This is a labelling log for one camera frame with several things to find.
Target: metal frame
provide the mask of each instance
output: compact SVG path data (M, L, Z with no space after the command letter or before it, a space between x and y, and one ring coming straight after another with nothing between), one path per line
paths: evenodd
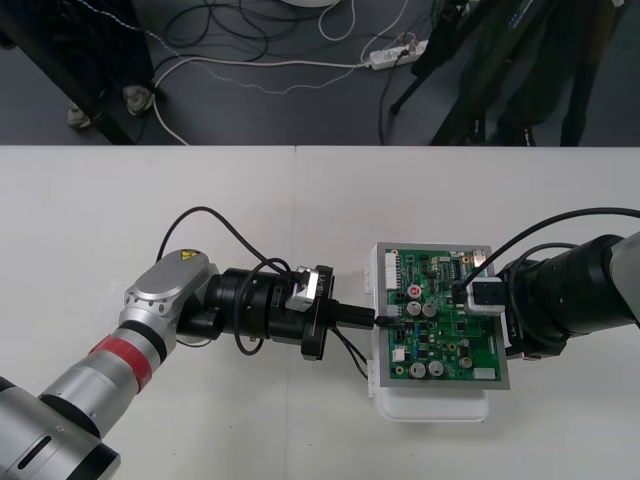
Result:
M431 244L431 243L378 243L376 245L376 309L379 312L386 311L387 308L387 290L385 287L385 263L384 254L387 250L473 250L481 248L486 255L491 255L491 247L486 245L452 245L452 244ZM494 275L493 265L487 268L489 275ZM502 331L502 321L500 317L494 317L494 326L496 329L496 349L498 351L498 360L500 363L500 381L492 382L469 382L461 380L415 380L415 379L397 379L391 378L389 372L389 330L386 328L378 329L379 342L379 365L380 365L380 386L396 387L396 388L448 388L448 389L464 389L464 390L509 390L509 370L507 368L507 355L504 345L504 334Z
M36 66L89 116L93 126L114 145L135 145L122 126L66 68L58 52L31 32L12 10L24 0L0 0L0 30L20 47Z

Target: white cable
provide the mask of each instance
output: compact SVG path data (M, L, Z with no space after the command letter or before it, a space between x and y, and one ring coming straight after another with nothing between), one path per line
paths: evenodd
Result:
M195 63L196 65L203 67L205 70L209 71L209 69L206 67L206 65L204 65L201 62L205 62L205 63L222 63L222 64L226 64L226 65L248 65L248 66L252 66L252 67L281 67L281 66L286 66L286 65L315 65L315 66L321 66L321 67L338 67L338 68L349 68L349 71L344 73L343 75L336 77L332 80L329 80L325 83L323 83L322 85L293 85L289 88L287 88L286 90L282 91L282 92L268 92L268 93L272 93L272 94L281 94L281 95L285 95L286 93L288 93L289 91L291 91L294 88L312 88L312 89L320 89L320 88L324 88L326 86L331 85L332 83L337 82L338 80L342 80L343 78L348 77L349 75L351 75L353 73L353 71L356 68L360 68L360 67L364 67L364 65L341 65L341 64L331 64L331 63L323 63L323 62L309 62L306 60L294 60L294 61L290 61L290 62L277 62L277 63L246 63L246 62L234 62L231 60L217 60L214 58L207 58L207 57L192 57L192 58L185 58L182 61L176 63L175 65L173 65L171 68L169 68L166 72L164 72L160 78L156 81L156 88L158 88L160 86L160 84L162 84L162 82L164 82L164 80L171 75L174 71L176 71L178 68L180 68L182 65L185 65L187 63ZM183 145L189 145L180 135L178 135L176 132L174 132L173 130L171 130L167 124L164 122L164 120L162 119L162 116L160 115L160 110L158 109L158 105L156 104L156 99L155 96L153 97L153 110L156 113L156 117L158 118L158 122L160 123L160 125L162 126L162 128L165 129L165 131L171 135L173 138L175 138L176 140L178 140L180 143L182 143Z
M342 40L347 38L349 35L351 35L351 32L353 32L353 28L356 26L356 0L351 0L351 26L349 27L349 30L347 30L347 33L345 33L340 37L330 37L329 35L324 33L324 30L322 29L322 20L324 19L325 14L327 14L329 10L331 10L333 7L338 5L341 1L342 0L337 0L336 3L334 3L333 5L329 5L320 14L320 18L318 18L318 30L320 31L320 35L322 35L325 40L329 40L330 42L341 42Z
M360 53L360 63L364 64L366 61L364 59L364 55L365 53L367 53L367 50L369 49L369 47L371 46L371 44L373 42L375 42L379 37L381 37L382 35L384 35L385 33L387 33L389 30L391 30L393 27L396 26L396 24L400 21L400 19L402 18L402 16L404 15L404 11L407 9L407 5L409 5L409 0L404 0L404 5L402 6L402 8L400 9L400 13L398 14L398 16L396 17L396 19L393 21L393 23L391 25L389 25L387 28L385 28L383 31L381 31L377 36L373 37L371 40L369 40L367 42L367 44L364 46L364 48L362 49L362 53Z
M287 93L291 92L292 90L301 89L301 88L310 89L310 90L319 90L321 88L324 88L324 87L327 87L327 86L331 85L334 82L337 82L338 80L342 80L343 78L348 77L349 75L351 75L351 73L353 73L353 71L356 68L360 68L360 67L366 66L364 64L363 65L361 65L361 64L343 65L343 64L335 64L335 63L331 63L330 64L330 63L324 63L324 62L310 62L310 61L306 61L306 60L294 60L294 61L291 61L291 62L255 63L254 64L254 63L244 63L244 62L233 62L231 60L227 61L227 60L205 59L205 58L201 58L201 57L185 58L182 55L180 55L176 50L174 50L169 45L167 45L167 43L160 36L156 35L155 33L150 32L148 30L145 30L143 28L138 28L138 27L133 27L131 25L128 25L127 23L123 22L122 20L120 20L115 15L113 15L113 14L111 14L109 12L105 12L103 10L98 10L97 8L91 6L85 0L76 0L76 1L78 3L84 5L89 10L91 10L91 11L93 11L95 13L99 13L101 15L105 15L105 16L111 18L112 20L114 20L116 23L118 23L119 25L121 25L124 28L128 28L129 30L133 30L135 32L142 32L142 33L145 33L146 35L149 35L151 38L153 38L153 39L157 40L158 42L160 42L160 44L165 48L165 50L170 52L172 55L174 55L177 58L183 59L182 62L177 63L170 70L165 72L165 75L167 75L167 73L169 71L173 71L175 68L178 68L179 66L184 65L185 63L194 62L196 60L198 60L199 62L204 61L204 62L207 62L207 63L222 63L222 64L229 64L229 65L274 66L274 67L281 67L281 66L286 66L286 65L316 65L316 66L322 66L322 67L337 67L337 68L348 68L349 69L349 71L346 72L345 74L340 75L339 77L336 77L333 80L329 80L327 82L324 82L324 83L322 83L320 85L306 85L306 84L291 85L290 87L287 87L284 90L267 90L266 88L264 88L264 87L262 87L260 85L256 85L255 83L242 83L242 82L239 82L238 80L235 80L233 78L221 77L220 75L215 73L213 70L211 70L206 65L196 62L196 65L198 65L199 67L204 68L209 75L211 75L213 78L215 78L216 80L219 80L221 82L233 83L233 84L235 84L235 85L237 85L239 87L242 87L242 88L255 88L257 90L260 90L262 93L266 93L268 95L286 95Z

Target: yellow warning label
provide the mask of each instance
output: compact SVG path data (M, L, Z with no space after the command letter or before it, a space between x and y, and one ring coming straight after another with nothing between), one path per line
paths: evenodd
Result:
M195 257L200 252L196 252L195 250L183 250L182 251L182 260L189 260L190 258Z

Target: silver robotic arm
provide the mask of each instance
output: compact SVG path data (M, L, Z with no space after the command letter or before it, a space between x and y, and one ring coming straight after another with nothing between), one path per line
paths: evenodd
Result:
M177 251L125 294L120 326L40 397L0 379L0 478L103 480L120 456L101 441L176 347L185 303L218 273L206 255Z

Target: black stand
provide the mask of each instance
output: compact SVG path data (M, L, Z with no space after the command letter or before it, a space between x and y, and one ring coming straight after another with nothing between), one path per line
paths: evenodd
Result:
M433 31L425 53L414 64L411 72L416 80L391 107L391 113L397 114L402 105L422 85L433 71L449 60L475 28L500 0L483 0L471 12L466 20L461 19L461 6L464 0L448 0ZM465 135L469 119L482 109L492 84L504 73L524 40L544 21L559 0L522 0L513 1L513 15L509 28L498 41L484 64L484 68L473 79L469 89L462 94L449 111L444 122L436 132L431 145L458 145ZM598 64L608 42L614 11L611 0L593 0L585 8L592 8L593 20L585 38L583 59L576 72L569 111L562 129L562 145L577 146L586 124L586 109L595 81Z
M469 0L449 0L442 7L440 19L436 24L424 53L411 67L416 79L400 98L391 106L391 114L397 115L402 105L445 62L449 61L465 42L467 37L482 23L491 9L500 0L483 0L472 11L460 28L458 24Z
M27 55L40 70L73 101L90 119L96 129L114 145L134 145L111 114L68 70L59 53L38 32L32 32L12 9L12 4L24 0L0 0L0 30Z

